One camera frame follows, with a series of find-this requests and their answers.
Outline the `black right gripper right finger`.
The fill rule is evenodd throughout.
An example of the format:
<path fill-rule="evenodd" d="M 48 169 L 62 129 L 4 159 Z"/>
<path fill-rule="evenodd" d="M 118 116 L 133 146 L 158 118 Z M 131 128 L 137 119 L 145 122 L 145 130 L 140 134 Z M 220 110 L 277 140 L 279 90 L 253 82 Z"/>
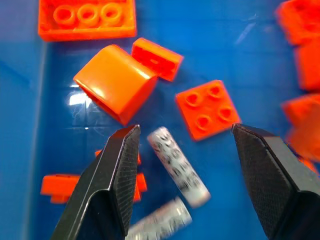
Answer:
<path fill-rule="evenodd" d="M 248 195 L 268 240 L 320 240 L 320 177 L 279 137 L 236 123 Z"/>

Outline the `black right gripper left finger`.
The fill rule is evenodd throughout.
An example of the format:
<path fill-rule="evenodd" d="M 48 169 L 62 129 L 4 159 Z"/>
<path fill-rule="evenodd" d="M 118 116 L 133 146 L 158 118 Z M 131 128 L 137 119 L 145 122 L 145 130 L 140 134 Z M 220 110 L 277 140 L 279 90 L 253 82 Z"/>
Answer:
<path fill-rule="evenodd" d="M 141 128 L 112 134 L 81 174 L 50 240 L 125 240 L 133 213 Z"/>

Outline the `blue plastic bin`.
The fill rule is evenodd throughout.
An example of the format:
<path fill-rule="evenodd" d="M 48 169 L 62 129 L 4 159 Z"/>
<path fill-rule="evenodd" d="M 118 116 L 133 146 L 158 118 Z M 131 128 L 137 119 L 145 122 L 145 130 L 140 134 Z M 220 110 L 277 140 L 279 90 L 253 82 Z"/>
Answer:
<path fill-rule="evenodd" d="M 294 50 L 275 17 L 284 0 L 136 0 L 137 35 L 183 56 L 173 82 L 160 79 L 132 118 L 140 125 L 147 192 L 131 223 L 181 192 L 148 143 L 166 127 L 208 188 L 192 223 L 168 240 L 268 240 L 248 195 L 230 130 L 191 139 L 175 95 L 223 81 L 246 125 L 285 139 L 281 104 L 301 96 Z M 0 0 L 0 240 L 50 240 L 65 206 L 41 195 L 49 174 L 81 174 L 122 125 L 73 78 L 102 48 L 130 52 L 133 38 L 44 42 L 39 0 Z"/>

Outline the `orange flat notched brick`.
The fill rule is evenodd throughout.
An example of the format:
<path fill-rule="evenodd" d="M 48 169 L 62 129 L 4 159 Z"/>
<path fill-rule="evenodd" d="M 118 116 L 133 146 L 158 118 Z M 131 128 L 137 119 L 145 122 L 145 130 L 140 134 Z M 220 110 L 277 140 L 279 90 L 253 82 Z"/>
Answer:
<path fill-rule="evenodd" d="M 50 196 L 50 202 L 53 204 L 65 204 L 72 195 L 80 177 L 78 174 L 45 175 L 41 182 L 40 194 Z M 145 175 L 142 172 L 137 172 L 133 202 L 141 201 L 142 193 L 147 190 Z"/>

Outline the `orange building brick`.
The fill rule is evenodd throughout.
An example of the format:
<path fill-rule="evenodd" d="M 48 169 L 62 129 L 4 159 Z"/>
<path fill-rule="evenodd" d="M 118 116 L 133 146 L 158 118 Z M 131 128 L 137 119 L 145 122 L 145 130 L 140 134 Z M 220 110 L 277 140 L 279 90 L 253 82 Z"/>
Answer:
<path fill-rule="evenodd" d="M 292 45 L 320 38 L 320 0 L 287 0 L 275 10 L 278 24 Z"/>
<path fill-rule="evenodd" d="M 299 160 L 320 177 L 320 93 L 306 94 L 281 105 L 292 129 L 287 143 Z"/>
<path fill-rule="evenodd" d="M 320 92 L 320 38 L 297 46 L 294 57 L 300 88 Z"/>

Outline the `white printed cylindrical battery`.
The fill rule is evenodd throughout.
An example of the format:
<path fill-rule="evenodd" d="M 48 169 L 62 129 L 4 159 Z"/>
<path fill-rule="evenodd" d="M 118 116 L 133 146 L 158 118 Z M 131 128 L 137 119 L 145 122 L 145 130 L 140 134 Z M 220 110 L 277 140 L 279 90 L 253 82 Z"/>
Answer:
<path fill-rule="evenodd" d="M 189 205 L 197 208 L 205 204 L 211 194 L 169 130 L 159 127 L 147 140 Z"/>
<path fill-rule="evenodd" d="M 124 240 L 164 240 L 192 222 L 192 217 L 176 197 L 132 225 Z"/>

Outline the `orange four-stud square brick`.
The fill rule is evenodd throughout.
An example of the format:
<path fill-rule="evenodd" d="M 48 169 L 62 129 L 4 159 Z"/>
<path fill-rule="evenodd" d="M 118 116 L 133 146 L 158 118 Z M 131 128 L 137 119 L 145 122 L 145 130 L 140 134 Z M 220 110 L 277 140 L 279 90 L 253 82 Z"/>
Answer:
<path fill-rule="evenodd" d="M 175 102 L 194 141 L 201 141 L 242 122 L 221 80 L 212 80 L 175 95 Z"/>

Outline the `orange curved smooth block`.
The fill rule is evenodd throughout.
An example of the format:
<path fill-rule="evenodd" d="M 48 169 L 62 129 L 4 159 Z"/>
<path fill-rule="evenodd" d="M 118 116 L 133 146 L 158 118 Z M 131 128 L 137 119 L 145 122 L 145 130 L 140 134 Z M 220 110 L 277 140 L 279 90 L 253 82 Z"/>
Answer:
<path fill-rule="evenodd" d="M 124 126 L 151 95 L 157 79 L 115 44 L 100 50 L 73 78 L 94 103 Z"/>

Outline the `orange small hollow brick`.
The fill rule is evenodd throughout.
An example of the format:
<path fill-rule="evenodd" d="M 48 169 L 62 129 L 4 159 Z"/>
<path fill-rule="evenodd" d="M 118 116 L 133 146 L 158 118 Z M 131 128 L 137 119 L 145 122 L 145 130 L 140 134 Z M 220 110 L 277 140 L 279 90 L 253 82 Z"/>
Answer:
<path fill-rule="evenodd" d="M 173 82 L 184 57 L 143 37 L 132 45 L 131 56 L 158 77 Z"/>

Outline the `orange long brick with tubes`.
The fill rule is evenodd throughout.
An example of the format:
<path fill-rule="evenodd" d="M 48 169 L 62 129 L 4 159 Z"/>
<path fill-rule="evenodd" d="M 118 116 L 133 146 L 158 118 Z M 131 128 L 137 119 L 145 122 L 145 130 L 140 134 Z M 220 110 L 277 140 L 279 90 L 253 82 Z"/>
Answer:
<path fill-rule="evenodd" d="M 39 0 L 38 34 L 46 42 L 131 38 L 135 0 Z"/>

